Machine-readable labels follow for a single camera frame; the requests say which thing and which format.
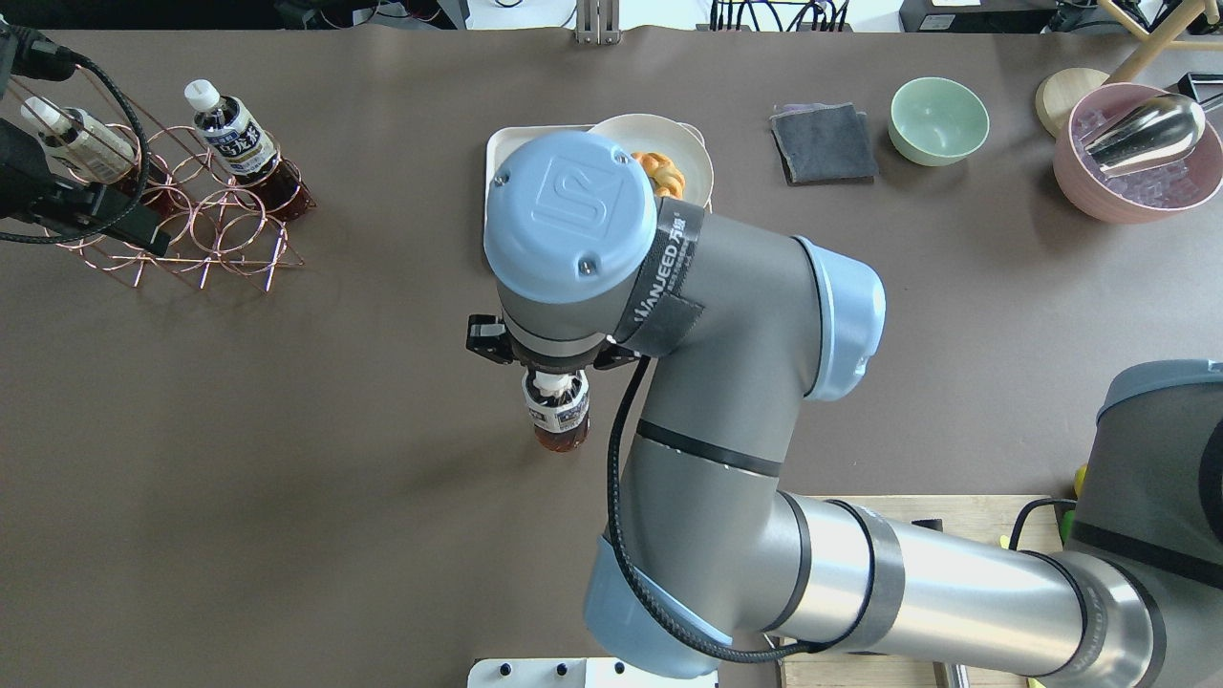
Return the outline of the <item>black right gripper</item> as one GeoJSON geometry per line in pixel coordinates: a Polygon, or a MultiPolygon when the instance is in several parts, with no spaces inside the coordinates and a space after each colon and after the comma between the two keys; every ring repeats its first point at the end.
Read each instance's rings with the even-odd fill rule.
{"type": "Polygon", "coordinates": [[[531,371],[576,374],[631,364],[641,354],[612,341],[607,332],[563,319],[532,319],[510,313],[468,317],[464,348],[495,364],[520,364],[531,371]]]}

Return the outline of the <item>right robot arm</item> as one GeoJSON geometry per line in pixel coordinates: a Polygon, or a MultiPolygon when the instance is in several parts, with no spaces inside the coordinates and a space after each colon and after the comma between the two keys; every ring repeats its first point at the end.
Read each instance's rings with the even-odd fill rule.
{"type": "Polygon", "coordinates": [[[607,653],[676,678],[797,653],[1048,687],[1221,676],[1219,362],[1120,371],[1062,552],[1019,551],[778,488],[801,402],[846,396],[878,348],[865,263],[658,199],[574,130],[499,165],[483,244],[503,317],[472,317],[470,349],[574,375],[614,343],[638,356],[585,607],[607,653]]]}

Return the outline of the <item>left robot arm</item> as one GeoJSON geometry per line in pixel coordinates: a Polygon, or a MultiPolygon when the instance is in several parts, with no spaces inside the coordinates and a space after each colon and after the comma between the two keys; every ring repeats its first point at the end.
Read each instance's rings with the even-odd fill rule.
{"type": "Polygon", "coordinates": [[[21,244],[68,244],[104,233],[161,257],[170,235],[159,218],[141,203],[149,182],[152,158],[139,115],[117,84],[92,57],[53,42],[35,28],[2,23],[2,83],[13,75],[42,81],[66,81],[83,68],[95,75],[128,120],[139,144],[137,186],[124,193],[103,183],[78,183],[53,174],[34,134],[2,121],[2,218],[53,230],[53,236],[4,232],[2,240],[21,244]]]}

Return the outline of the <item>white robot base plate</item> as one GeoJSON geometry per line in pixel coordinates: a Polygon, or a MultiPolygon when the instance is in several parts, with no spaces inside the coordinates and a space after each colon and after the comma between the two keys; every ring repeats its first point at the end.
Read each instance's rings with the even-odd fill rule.
{"type": "Polygon", "coordinates": [[[720,687],[715,671],[671,678],[619,657],[486,657],[468,672],[467,687],[720,687]]]}

